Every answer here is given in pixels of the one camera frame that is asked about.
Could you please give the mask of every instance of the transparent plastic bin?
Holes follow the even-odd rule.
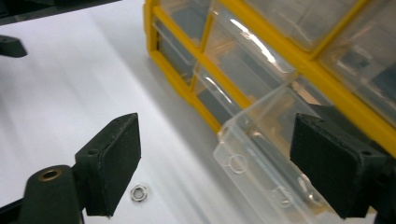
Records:
[[[396,127],[396,1],[376,1],[332,43],[321,60]]]
[[[263,223],[343,223],[289,159],[296,114],[320,117],[307,101],[330,104],[323,99],[299,77],[227,121],[219,132],[214,157]]]
[[[356,0],[245,1],[305,50],[313,49],[357,2]]]
[[[153,26],[160,34],[159,51],[175,68],[184,82],[190,85],[196,59],[159,20],[154,19]]]
[[[210,0],[161,0],[161,8],[192,40],[201,43]]]
[[[242,109],[220,84],[201,66],[195,69],[194,93],[219,124],[225,123]]]
[[[291,79],[294,68],[228,10],[213,15],[205,55],[251,102]]]

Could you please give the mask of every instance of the white table surface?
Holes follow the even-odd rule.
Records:
[[[73,165],[112,119],[137,112],[142,159],[132,181],[114,217],[86,223],[259,223],[212,157],[215,134],[149,58],[143,2],[0,26],[29,51],[0,57],[0,206],[22,197],[30,175]],[[136,185],[148,188],[142,203],[129,197]]]

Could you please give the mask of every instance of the plastic drawer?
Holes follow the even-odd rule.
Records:
[[[318,42],[354,6],[356,0],[245,0],[285,36],[306,50]]]
[[[328,68],[396,127],[395,1],[377,1],[322,56]]]
[[[251,102],[289,80],[294,68],[223,7],[216,9],[205,55]]]
[[[170,31],[158,20],[153,20],[153,26],[156,27],[159,38],[159,51],[166,60],[175,68],[177,73],[186,82],[191,84],[192,70],[196,59],[184,48],[184,46],[170,33]]]
[[[194,93],[219,124],[241,111],[239,105],[202,66],[197,66],[196,76]]]
[[[199,46],[205,29],[210,0],[161,0],[161,8]]]
[[[214,157],[263,223],[342,223],[289,160],[295,115],[319,117],[305,100],[320,104],[318,94],[298,78],[227,121],[219,133]]]

